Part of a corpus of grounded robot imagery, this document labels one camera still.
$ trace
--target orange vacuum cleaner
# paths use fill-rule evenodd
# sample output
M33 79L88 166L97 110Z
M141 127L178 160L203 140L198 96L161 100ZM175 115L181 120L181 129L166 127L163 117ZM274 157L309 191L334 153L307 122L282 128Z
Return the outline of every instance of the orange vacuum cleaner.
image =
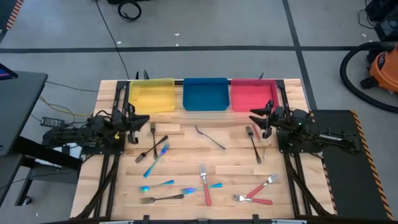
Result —
M347 89L367 103L382 110L398 113L398 107L387 105L363 93L357 89L347 77L347 64L359 51L368 50L368 62L370 77L361 81L365 89L379 86L398 93L398 45L384 42L369 42L361 44L350 51L340 65L340 77Z

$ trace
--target butcher block table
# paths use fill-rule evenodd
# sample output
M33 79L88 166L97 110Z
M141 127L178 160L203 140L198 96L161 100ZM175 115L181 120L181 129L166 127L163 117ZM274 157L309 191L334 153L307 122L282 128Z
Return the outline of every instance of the butcher block table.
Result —
M308 111L301 81L284 81L290 109ZM101 82L95 113L99 110L111 112L116 82ZM138 164L134 160L153 146L149 122L136 133L139 144L126 143L124 154L120 157L112 220L142 220L144 215L149 215L151 220L250 219L253 214L258 214L259 218L293 218L284 158L278 150L275 130L269 139L263 139L262 142L254 138L262 158L262 164L257 164L252 142L245 130L245 126L253 124L249 119L250 113L234 112L231 106L226 111L185 111L182 93L182 85L176 85L175 111L150 114L150 121L156 123L156 141L168 135L170 148L159 159L148 178L144 178L143 174L154 161L153 152L148 153ZM282 105L279 90L278 94L279 104ZM195 125L201 132L226 147L226 150L199 135ZM163 144L157 147L158 153L162 146ZM301 160L308 188L327 211L334 213L321 160L309 154L302 154ZM102 162L103 156L97 155L82 165L71 217L78 215L97 191ZM186 187L202 187L200 164L206 165L209 184L223 184L222 188L210 189L210 207L206 206L203 190L185 195L183 199L139 203L140 198L168 197L178 195L180 189ZM246 196L275 173L280 175L279 178L254 197L272 200L273 205L232 200L233 194ZM144 193L139 191L140 186L160 184L168 180L174 180L175 183ZM105 192L101 215L104 215L107 198L108 193ZM303 213L301 194L298 194L298 202Z

